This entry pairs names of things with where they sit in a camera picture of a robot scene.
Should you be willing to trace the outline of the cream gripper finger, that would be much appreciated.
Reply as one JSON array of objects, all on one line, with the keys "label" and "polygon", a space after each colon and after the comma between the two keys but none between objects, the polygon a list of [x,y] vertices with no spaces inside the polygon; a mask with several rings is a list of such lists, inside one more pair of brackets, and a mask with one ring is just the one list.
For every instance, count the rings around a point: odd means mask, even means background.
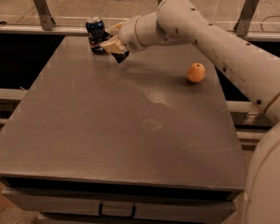
[{"label": "cream gripper finger", "polygon": [[114,35],[108,40],[101,43],[101,47],[110,53],[123,54],[127,51],[125,46],[120,42],[119,37]]},{"label": "cream gripper finger", "polygon": [[124,21],[116,23],[109,28],[109,33],[112,35],[117,35],[120,28],[124,25]]}]

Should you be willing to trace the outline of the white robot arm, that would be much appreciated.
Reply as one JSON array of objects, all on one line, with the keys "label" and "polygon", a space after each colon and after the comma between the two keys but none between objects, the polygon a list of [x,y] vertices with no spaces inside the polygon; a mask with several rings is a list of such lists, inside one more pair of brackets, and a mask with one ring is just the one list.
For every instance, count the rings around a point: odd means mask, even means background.
[{"label": "white robot arm", "polygon": [[251,159],[241,224],[280,224],[280,58],[206,20],[189,0],[162,0],[155,12],[112,29],[112,53],[194,45],[273,123]]}]

